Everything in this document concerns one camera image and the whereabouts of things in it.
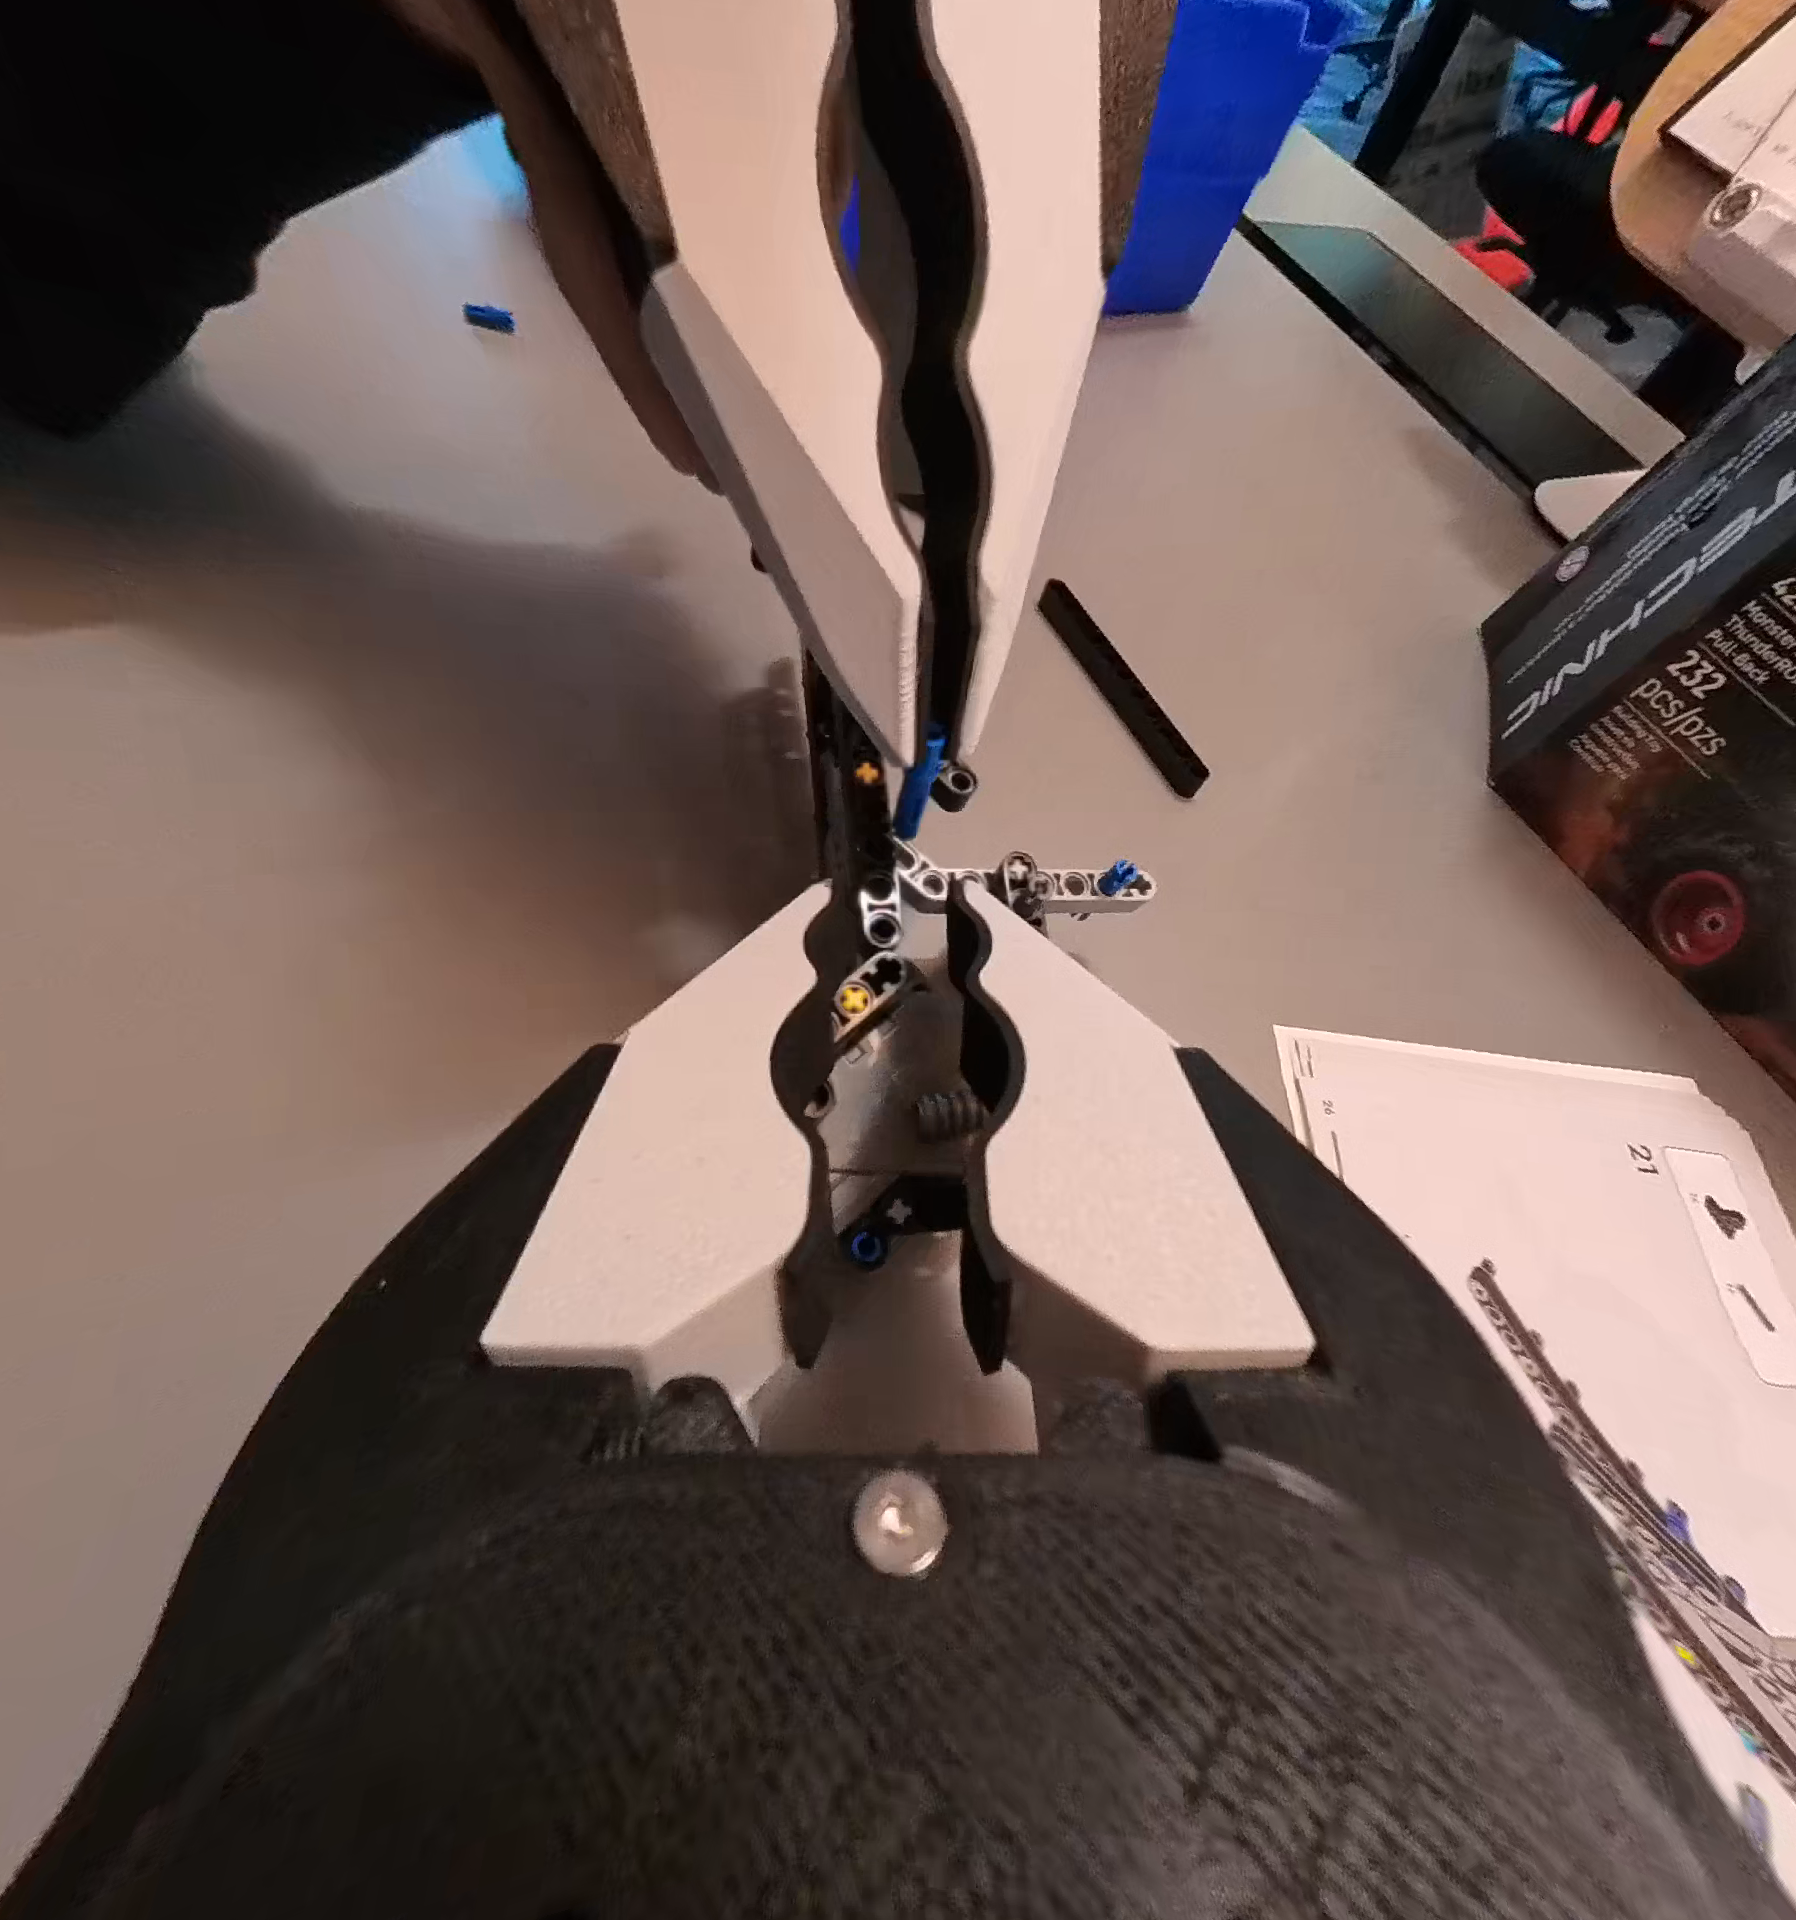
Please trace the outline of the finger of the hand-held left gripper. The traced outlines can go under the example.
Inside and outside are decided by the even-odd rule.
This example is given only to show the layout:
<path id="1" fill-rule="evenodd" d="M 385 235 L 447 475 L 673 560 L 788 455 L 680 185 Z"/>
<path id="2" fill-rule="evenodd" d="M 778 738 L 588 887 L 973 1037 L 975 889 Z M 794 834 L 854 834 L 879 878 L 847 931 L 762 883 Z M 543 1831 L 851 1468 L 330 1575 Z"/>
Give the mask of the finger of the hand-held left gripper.
<path id="1" fill-rule="evenodd" d="M 672 226 L 640 331 L 803 647 L 899 765 L 930 704 L 934 25 L 934 3 L 625 10 Z"/>
<path id="2" fill-rule="evenodd" d="M 877 531 L 900 543 L 885 755 L 981 736 L 1105 302 L 1101 6 L 847 3 L 879 356 Z"/>

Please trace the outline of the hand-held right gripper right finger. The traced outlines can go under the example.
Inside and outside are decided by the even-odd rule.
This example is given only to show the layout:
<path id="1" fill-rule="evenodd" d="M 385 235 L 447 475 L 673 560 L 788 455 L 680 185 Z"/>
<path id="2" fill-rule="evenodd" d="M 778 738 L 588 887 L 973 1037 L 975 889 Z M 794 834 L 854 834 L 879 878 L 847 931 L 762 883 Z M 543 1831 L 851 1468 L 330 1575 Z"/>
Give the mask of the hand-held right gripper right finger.
<path id="1" fill-rule="evenodd" d="M 1035 1448 L 1100 1386 L 1308 1365 L 1318 1334 L 1174 1038 L 973 880 L 949 899 L 965 1174 L 960 1311 L 1032 1389 Z"/>

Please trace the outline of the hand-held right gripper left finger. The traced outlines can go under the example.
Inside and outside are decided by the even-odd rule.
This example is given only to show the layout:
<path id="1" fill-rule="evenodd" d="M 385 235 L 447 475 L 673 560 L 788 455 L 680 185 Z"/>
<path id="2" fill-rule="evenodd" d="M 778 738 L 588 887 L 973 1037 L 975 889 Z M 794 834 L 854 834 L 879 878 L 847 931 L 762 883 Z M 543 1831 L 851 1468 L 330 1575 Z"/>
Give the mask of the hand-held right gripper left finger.
<path id="1" fill-rule="evenodd" d="M 481 1336 L 494 1368 L 710 1380 L 750 1441 L 794 1365 L 782 1276 L 816 1142 L 771 1069 L 816 993 L 820 880 L 624 1030 Z"/>

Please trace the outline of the grey black toy brick model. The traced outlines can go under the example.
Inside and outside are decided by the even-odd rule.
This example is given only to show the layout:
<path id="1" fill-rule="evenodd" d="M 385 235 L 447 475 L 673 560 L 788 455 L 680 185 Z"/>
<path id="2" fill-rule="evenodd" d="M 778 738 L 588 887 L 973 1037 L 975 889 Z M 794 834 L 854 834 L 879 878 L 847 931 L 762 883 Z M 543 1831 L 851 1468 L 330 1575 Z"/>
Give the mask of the grey black toy brick model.
<path id="1" fill-rule="evenodd" d="M 877 1272 L 905 1236 L 970 1232 L 981 1142 L 1006 1115 L 1016 1035 L 1003 1012 L 973 998 L 981 926 L 966 899 L 987 897 L 1045 935 L 1053 918 L 1132 915 L 1149 903 L 1156 878 L 1129 861 L 1101 870 L 1040 867 L 1009 851 L 993 869 L 943 869 L 895 839 L 885 761 L 822 667 L 803 665 L 801 700 L 816 796 L 822 903 L 796 942 L 812 981 L 799 988 L 769 1045 L 771 1088 L 812 1156 L 812 1210 L 793 1268 L 812 1262 L 826 1225 L 838 1255 Z M 942 761 L 932 801 L 965 803 L 973 772 Z M 959 1068 L 942 1086 L 903 1096 L 914 1153 L 896 1172 L 871 1174 L 873 1193 L 848 1215 L 831 1200 L 835 1163 L 822 1119 L 835 1105 L 843 1062 L 908 1007 L 938 995 L 959 1007 Z"/>

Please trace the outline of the grey desk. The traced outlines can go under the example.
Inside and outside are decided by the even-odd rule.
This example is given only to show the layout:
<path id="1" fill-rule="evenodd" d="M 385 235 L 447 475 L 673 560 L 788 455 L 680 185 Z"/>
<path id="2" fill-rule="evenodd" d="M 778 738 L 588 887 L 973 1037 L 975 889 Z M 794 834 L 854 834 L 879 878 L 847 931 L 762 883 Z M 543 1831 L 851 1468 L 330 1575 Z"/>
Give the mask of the grey desk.
<path id="1" fill-rule="evenodd" d="M 1548 551 L 1230 240 L 1100 334 L 1041 559 L 1211 782 L 1032 616 L 934 839 L 1147 865 L 1084 955 L 1277 1113 L 1277 1023 L 1677 1072 L 1796 1225 L 1794 1105 L 1487 790 L 1476 627 Z M 93 440 L 0 439 L 0 1893 L 334 1302 L 803 883 L 790 641 L 472 138 Z"/>

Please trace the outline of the person's left hand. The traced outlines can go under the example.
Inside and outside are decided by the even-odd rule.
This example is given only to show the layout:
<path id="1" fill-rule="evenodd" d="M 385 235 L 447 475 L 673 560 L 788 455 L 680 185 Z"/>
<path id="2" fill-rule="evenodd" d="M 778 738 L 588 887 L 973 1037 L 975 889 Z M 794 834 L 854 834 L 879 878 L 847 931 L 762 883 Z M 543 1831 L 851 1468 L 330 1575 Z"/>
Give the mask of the person's left hand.
<path id="1" fill-rule="evenodd" d="M 531 229 L 568 310 L 667 466 L 719 493 L 638 329 L 643 257 L 630 219 L 516 8 L 385 2 L 383 10 L 478 78 L 521 171 Z"/>

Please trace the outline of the blue plastic bin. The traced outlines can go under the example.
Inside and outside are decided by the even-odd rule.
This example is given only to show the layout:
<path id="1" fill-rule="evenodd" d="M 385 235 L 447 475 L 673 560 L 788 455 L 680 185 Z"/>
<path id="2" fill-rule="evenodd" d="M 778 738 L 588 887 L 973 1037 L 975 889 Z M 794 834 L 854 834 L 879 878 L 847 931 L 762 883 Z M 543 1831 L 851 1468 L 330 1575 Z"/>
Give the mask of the blue plastic bin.
<path id="1" fill-rule="evenodd" d="M 1187 310 L 1343 43 L 1337 2 L 1182 2 L 1107 313 Z"/>

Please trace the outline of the dark grey flat panel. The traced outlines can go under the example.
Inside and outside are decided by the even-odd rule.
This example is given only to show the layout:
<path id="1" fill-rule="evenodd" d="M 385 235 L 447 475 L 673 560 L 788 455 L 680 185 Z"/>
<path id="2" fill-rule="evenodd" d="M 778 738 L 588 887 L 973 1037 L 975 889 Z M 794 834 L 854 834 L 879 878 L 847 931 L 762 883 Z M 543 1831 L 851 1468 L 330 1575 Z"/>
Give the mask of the dark grey flat panel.
<path id="1" fill-rule="evenodd" d="M 1537 515 L 1588 523 L 1684 439 L 1306 126 L 1240 235 Z"/>

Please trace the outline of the white instruction booklet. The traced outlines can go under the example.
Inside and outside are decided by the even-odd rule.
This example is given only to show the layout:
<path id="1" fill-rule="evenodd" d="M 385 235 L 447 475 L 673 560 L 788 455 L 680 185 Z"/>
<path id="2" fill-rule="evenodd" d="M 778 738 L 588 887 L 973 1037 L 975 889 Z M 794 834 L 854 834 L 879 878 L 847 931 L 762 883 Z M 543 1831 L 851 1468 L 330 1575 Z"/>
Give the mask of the white instruction booklet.
<path id="1" fill-rule="evenodd" d="M 1689 1079 L 1279 1025 L 1295 1133 L 1495 1350 L 1796 1905 L 1796 1235 Z"/>

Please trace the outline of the long black toy beam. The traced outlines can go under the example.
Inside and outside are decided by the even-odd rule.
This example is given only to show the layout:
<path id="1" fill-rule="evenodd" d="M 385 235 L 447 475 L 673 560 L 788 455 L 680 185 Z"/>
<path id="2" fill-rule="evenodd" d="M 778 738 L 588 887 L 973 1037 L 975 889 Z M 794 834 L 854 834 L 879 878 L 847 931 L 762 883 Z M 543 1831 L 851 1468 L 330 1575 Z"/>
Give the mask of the long black toy beam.
<path id="1" fill-rule="evenodd" d="M 1174 797 L 1195 799 L 1212 774 L 1205 761 L 1084 606 L 1076 592 L 1066 581 L 1049 578 L 1035 606 L 1161 782 Z"/>

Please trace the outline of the black toy set box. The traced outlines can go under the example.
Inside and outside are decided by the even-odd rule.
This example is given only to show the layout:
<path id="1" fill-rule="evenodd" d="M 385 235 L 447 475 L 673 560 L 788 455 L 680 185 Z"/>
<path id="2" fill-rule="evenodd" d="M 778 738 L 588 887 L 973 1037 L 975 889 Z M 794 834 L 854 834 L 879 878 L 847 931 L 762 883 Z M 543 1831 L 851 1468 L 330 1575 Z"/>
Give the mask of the black toy set box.
<path id="1" fill-rule="evenodd" d="M 1480 641 L 1489 787 L 1796 1104 L 1796 336 Z"/>

